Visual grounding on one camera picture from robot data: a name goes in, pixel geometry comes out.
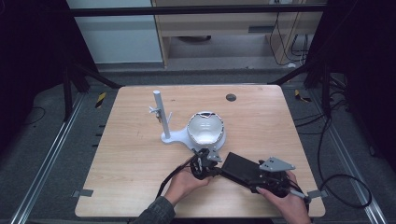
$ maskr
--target aluminum rail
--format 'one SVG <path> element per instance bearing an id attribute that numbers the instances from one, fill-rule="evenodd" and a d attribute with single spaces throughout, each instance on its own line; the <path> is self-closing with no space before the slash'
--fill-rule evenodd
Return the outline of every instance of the aluminum rail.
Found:
<path id="1" fill-rule="evenodd" d="M 49 149 L 49 153 L 47 154 L 46 159 L 44 159 L 40 170 L 38 171 L 37 175 L 35 176 L 35 180 L 33 181 L 31 187 L 29 188 L 28 192 L 26 193 L 23 201 L 21 202 L 20 206 L 18 207 L 17 211 L 15 212 L 14 216 L 10 220 L 11 224 L 23 224 L 26 222 L 27 218 L 32 211 L 35 201 L 38 198 L 41 190 L 46 183 L 47 177 L 50 174 L 53 164 L 55 163 L 59 152 L 64 144 L 64 141 L 69 134 L 74 121 L 76 120 L 77 114 L 81 109 L 81 105 L 84 99 L 85 93 L 79 93 L 78 98 L 75 102 L 75 110 L 72 113 L 69 120 L 65 121 L 61 127 L 61 130 L 58 132 L 51 148 Z"/>

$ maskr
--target wooden tabletop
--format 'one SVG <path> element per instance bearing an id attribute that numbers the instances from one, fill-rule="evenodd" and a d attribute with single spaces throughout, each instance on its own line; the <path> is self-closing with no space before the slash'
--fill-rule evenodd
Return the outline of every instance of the wooden tabletop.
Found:
<path id="1" fill-rule="evenodd" d="M 163 180 L 192 156 L 182 144 L 162 142 L 163 126 L 149 113 L 149 106 L 156 107 L 153 91 L 161 92 L 167 116 L 172 112 L 171 131 L 183 129 L 196 112 L 212 111 L 224 121 L 227 135 L 219 150 L 224 161 L 229 152 L 255 162 L 273 156 L 296 166 L 293 172 L 305 194 L 318 188 L 280 87 L 123 87 L 84 185 L 93 194 L 80 196 L 77 216 L 138 217 L 154 201 Z M 235 101 L 226 99 L 229 93 Z M 222 176 L 194 191 L 175 210 L 177 217 L 280 217 L 261 195 Z M 324 213 L 322 200 L 314 199 L 309 215 Z"/>

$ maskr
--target black device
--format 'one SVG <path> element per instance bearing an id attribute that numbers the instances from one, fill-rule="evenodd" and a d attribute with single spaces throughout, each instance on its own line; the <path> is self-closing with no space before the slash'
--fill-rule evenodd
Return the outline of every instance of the black device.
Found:
<path id="1" fill-rule="evenodd" d="M 218 163 L 208 160 L 207 155 L 209 155 L 209 149 L 201 148 L 198 152 L 195 151 L 195 155 L 190 162 L 191 172 L 197 179 L 203 180 L 208 176 L 221 173 L 221 169 L 216 167 Z"/>
<path id="2" fill-rule="evenodd" d="M 259 193 L 256 187 L 260 187 L 270 190 L 277 197 L 288 195 L 290 181 L 286 172 L 267 172 L 261 170 L 260 165 L 230 152 L 220 175 L 250 189 L 252 193 Z"/>

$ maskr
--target dark sleeve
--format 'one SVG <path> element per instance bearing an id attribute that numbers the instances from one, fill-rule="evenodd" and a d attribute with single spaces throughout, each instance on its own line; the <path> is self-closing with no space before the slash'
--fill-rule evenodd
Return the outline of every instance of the dark sleeve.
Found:
<path id="1" fill-rule="evenodd" d="M 174 207 L 161 196 L 143 211 L 133 224 L 168 224 L 174 217 Z"/>

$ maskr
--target hand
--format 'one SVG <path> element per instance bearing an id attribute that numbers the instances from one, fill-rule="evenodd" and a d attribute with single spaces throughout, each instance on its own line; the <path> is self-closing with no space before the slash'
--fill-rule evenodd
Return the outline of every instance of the hand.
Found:
<path id="1" fill-rule="evenodd" d="M 207 186 L 212 178 L 210 176 L 203 180 L 197 179 L 192 175 L 190 168 L 184 168 L 172 178 L 169 189 L 163 197 L 175 206 L 195 189 Z"/>
<path id="2" fill-rule="evenodd" d="M 286 173 L 290 180 L 297 183 L 294 173 L 291 171 L 287 171 Z M 279 198 L 267 189 L 257 188 L 257 191 L 279 210 L 282 217 L 285 218 L 289 224 L 311 223 L 305 203 L 300 197 L 288 194 L 284 198 Z"/>

